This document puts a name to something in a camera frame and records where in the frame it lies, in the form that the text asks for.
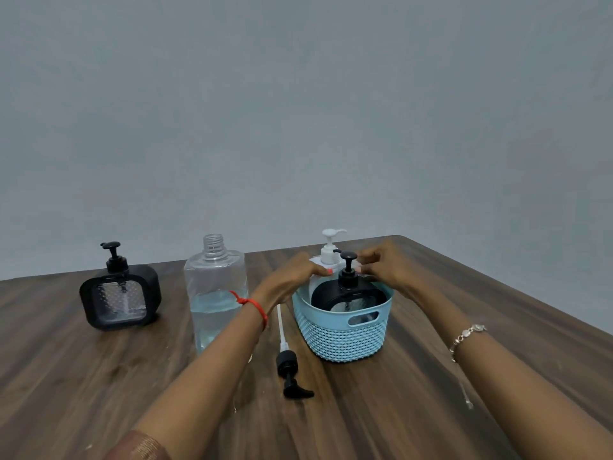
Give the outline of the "person's left hand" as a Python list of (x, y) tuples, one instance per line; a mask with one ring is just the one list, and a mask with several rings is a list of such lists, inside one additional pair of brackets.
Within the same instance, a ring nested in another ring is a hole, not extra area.
[(267, 276), (249, 296), (269, 314), (277, 305), (286, 302), (296, 290), (310, 281), (311, 267), (306, 252), (299, 252), (287, 263)]

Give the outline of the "person's right hand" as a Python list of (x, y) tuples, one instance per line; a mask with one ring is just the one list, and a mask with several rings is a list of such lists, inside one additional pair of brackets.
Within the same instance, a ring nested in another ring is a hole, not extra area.
[(357, 261), (360, 265), (381, 264), (379, 276), (369, 277), (420, 305), (424, 286), (427, 285), (424, 272), (393, 241), (386, 240), (374, 247), (358, 251)]

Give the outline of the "black square soap dispenser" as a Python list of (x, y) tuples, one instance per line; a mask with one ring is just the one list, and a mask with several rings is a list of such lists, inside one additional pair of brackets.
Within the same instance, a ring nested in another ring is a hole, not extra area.
[(308, 296), (311, 306), (329, 312), (351, 312), (369, 309), (387, 302), (387, 295), (358, 274), (357, 254), (335, 248), (340, 262), (332, 268), (328, 278), (311, 278)]
[(147, 264), (129, 265), (117, 253), (118, 241), (101, 243), (110, 251), (106, 270), (83, 282), (80, 300), (89, 325), (99, 331), (147, 326), (157, 319), (162, 301), (159, 277)]

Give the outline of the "person's left forearm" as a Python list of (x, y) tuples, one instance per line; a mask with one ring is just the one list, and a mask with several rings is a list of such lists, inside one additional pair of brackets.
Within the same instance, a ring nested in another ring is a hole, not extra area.
[(136, 430), (158, 441), (172, 460), (202, 460), (264, 330), (251, 300), (147, 409)]

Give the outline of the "person's right forearm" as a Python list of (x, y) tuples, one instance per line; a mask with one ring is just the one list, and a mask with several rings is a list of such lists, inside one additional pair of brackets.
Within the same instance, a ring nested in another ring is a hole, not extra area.
[(443, 294), (418, 307), (524, 460), (613, 460), (613, 434)]

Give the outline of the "white pump bottle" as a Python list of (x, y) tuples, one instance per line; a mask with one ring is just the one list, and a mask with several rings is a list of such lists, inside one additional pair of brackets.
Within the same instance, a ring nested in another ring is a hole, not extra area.
[(345, 229), (326, 228), (322, 230), (321, 234), (326, 238), (326, 243), (322, 246), (320, 254), (312, 257), (310, 261), (322, 266), (326, 270), (331, 271), (332, 275), (329, 277), (313, 275), (310, 278), (308, 286), (309, 301), (311, 301), (312, 295), (318, 285), (320, 285), (322, 282), (333, 279), (334, 274), (338, 273), (345, 267), (345, 261), (341, 259), (340, 253), (335, 251), (337, 246), (333, 243), (333, 240), (338, 234), (346, 232), (347, 230)]

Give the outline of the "light blue woven basket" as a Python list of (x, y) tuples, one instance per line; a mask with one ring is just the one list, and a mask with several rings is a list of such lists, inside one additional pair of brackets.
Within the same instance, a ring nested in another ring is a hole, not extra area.
[(372, 285), (384, 302), (352, 311), (324, 311), (311, 305), (308, 284), (293, 294), (298, 329), (310, 350), (333, 363), (348, 363), (374, 355), (383, 346), (394, 291), (382, 283)]

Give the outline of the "black pump head with tube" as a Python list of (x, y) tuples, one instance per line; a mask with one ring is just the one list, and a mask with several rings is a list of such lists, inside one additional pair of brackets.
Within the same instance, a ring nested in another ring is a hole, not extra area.
[(276, 306), (278, 327), (280, 332), (280, 352), (276, 357), (278, 376), (283, 379), (283, 395), (290, 400), (310, 399), (315, 396), (314, 391), (300, 387), (295, 379), (299, 370), (297, 356), (288, 346), (281, 313), (281, 305)]

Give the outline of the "clear plastic bottle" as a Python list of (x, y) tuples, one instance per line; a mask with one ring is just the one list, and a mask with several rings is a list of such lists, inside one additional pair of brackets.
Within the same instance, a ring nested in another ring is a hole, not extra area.
[(240, 311), (235, 295), (249, 295), (245, 255), (226, 248), (221, 234), (207, 234), (202, 251), (186, 261), (183, 271), (200, 355)]

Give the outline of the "brown patterned sleeve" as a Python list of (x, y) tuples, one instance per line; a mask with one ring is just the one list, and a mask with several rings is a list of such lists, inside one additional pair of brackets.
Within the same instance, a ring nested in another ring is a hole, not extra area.
[(172, 460), (152, 437), (136, 430), (126, 433), (102, 460)]

